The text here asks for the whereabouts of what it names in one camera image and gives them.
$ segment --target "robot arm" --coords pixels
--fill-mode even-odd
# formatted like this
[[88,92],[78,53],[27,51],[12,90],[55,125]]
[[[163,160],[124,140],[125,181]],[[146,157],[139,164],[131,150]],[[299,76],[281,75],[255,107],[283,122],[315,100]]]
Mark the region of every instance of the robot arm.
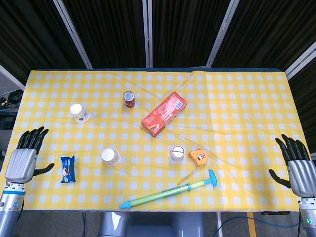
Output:
[[0,198],[0,237],[13,236],[14,226],[23,208],[25,188],[33,176],[44,174],[54,167],[35,169],[42,141],[48,129],[44,127],[22,134],[16,149],[12,152],[6,169],[6,186]]
[[304,144],[282,134],[285,144],[278,138],[287,166],[289,181],[281,179],[269,169],[271,177],[279,184],[292,189],[301,198],[299,209],[308,237],[316,237],[316,166],[311,161]]

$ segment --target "yellow checkered tablecloth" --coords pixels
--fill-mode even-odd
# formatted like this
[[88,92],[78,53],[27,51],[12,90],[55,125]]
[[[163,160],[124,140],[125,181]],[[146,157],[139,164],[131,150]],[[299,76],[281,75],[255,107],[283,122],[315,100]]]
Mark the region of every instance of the yellow checkered tablecloth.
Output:
[[[136,105],[123,105],[124,91]],[[171,92],[187,107],[157,137],[141,120]],[[81,103],[90,113],[77,123],[70,105]],[[205,149],[210,159],[188,182],[217,175],[219,186],[202,186],[132,210],[259,211],[297,210],[297,197],[269,176],[273,168],[287,178],[280,149],[282,133],[306,144],[284,73],[32,71],[10,140],[7,158],[20,135],[40,126],[49,128],[37,167],[55,167],[26,185],[26,210],[118,210],[126,200],[176,186],[194,169],[186,157],[168,160],[169,149]],[[101,158],[104,148],[120,152],[115,167]],[[75,155],[76,182],[61,184],[60,157]]]

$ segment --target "white paper cup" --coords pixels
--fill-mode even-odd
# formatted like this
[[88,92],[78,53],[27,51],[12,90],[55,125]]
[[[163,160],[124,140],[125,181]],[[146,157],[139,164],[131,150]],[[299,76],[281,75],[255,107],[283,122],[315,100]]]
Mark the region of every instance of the white paper cup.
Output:
[[120,154],[116,150],[106,148],[102,151],[102,159],[105,162],[105,164],[109,166],[115,166],[120,161]]
[[182,146],[174,146],[169,151],[169,160],[172,163],[180,163],[184,159],[184,148]]
[[81,104],[73,104],[70,106],[70,113],[77,122],[86,122],[90,118],[90,113],[82,107]]

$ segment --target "red box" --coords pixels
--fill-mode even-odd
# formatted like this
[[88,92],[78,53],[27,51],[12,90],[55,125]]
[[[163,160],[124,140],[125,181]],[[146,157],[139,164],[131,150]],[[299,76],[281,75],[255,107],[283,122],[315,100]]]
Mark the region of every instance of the red box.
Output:
[[187,101],[177,92],[172,92],[142,121],[142,126],[156,137],[186,106]]

